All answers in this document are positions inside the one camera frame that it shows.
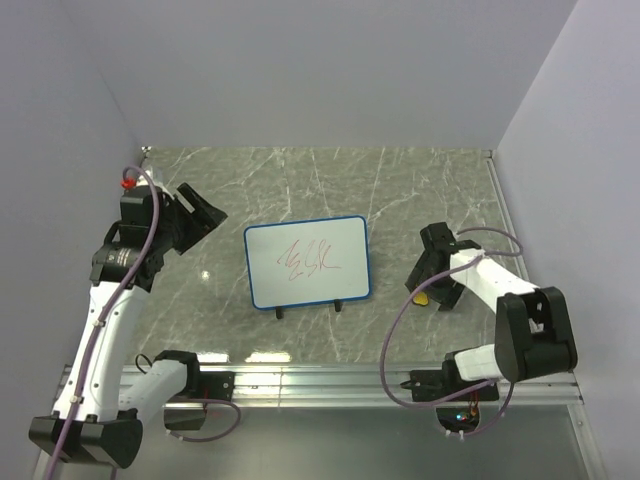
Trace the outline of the yellow black eraser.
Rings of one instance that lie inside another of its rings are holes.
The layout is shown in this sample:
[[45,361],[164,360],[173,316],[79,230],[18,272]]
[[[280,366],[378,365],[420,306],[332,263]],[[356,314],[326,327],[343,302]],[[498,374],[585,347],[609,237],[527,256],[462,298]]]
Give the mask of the yellow black eraser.
[[413,297],[412,302],[414,305],[427,306],[429,304],[429,298],[426,293],[419,292]]

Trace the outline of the blue framed whiteboard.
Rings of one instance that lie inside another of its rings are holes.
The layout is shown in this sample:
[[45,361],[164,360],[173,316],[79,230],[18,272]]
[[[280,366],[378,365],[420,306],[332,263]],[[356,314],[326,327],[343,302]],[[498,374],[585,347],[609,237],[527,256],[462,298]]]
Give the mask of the blue framed whiteboard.
[[253,306],[261,311],[370,297],[361,215],[249,226],[243,233]]

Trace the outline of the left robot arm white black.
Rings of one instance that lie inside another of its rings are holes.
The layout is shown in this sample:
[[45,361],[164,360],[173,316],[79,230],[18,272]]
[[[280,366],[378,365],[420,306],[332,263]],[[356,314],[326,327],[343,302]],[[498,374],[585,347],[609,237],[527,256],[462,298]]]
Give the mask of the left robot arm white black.
[[145,424],[165,403],[196,399],[200,363],[166,350],[150,371],[121,388],[126,348],[169,251],[183,254],[227,218],[189,184],[173,196],[145,182],[125,189],[121,218],[92,258],[89,308],[71,372],[50,414],[36,416],[29,439],[54,461],[128,468]]

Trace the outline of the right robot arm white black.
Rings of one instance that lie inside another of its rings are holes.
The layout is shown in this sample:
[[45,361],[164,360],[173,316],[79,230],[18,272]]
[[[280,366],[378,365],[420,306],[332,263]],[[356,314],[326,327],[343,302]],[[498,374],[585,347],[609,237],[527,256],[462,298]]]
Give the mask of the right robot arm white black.
[[578,364],[569,311],[556,287],[536,286],[508,271],[472,240],[458,239],[447,223],[420,231],[423,252],[405,286],[452,310],[468,290],[495,314],[494,340],[450,352],[433,380],[416,381],[434,397],[461,400],[485,380],[511,383],[571,372]]

